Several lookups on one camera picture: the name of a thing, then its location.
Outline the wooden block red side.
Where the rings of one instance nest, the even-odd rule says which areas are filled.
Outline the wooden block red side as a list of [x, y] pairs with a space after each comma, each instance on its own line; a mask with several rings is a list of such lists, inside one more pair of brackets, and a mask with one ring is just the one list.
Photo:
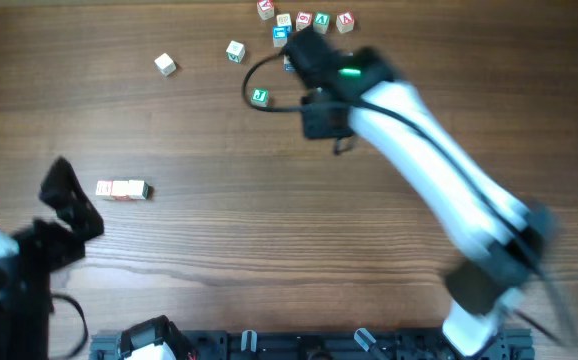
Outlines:
[[104, 200], [113, 200], [112, 190], [112, 180], [98, 180], [96, 183], [95, 196]]

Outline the wooden block circle picture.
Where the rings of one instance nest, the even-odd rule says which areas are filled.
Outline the wooden block circle picture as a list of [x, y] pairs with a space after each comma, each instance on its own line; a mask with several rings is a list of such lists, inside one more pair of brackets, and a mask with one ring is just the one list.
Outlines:
[[265, 88], [254, 88], [250, 98], [251, 104], [257, 107], [266, 107], [269, 102], [269, 92]]

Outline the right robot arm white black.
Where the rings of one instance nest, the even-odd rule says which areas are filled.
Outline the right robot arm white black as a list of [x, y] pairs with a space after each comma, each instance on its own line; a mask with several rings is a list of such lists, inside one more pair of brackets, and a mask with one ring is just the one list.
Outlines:
[[529, 207], [499, 186], [436, 121], [416, 88], [371, 47], [334, 50], [313, 28], [282, 49], [309, 95], [301, 110], [308, 138], [357, 135], [408, 181], [464, 259], [444, 276], [452, 297], [442, 333], [460, 355], [484, 352], [517, 312], [532, 276], [549, 294], [560, 346], [578, 344], [564, 299], [542, 263], [557, 229], [543, 205]]

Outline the wooden block faint picture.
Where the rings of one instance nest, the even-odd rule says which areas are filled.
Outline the wooden block faint picture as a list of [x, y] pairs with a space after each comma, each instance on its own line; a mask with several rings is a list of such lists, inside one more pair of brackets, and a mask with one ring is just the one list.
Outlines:
[[127, 184], [127, 196], [132, 200], [147, 200], [150, 186], [144, 180], [129, 180]]

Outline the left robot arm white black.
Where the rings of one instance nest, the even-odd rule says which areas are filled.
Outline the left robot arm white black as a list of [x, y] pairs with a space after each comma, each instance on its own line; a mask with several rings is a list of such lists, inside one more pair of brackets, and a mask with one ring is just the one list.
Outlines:
[[54, 300], [82, 309], [73, 297], [52, 292], [51, 275], [84, 258], [86, 243], [104, 232], [65, 158], [53, 162], [39, 198], [57, 221], [36, 219], [12, 235], [0, 230], [0, 359], [48, 358]]

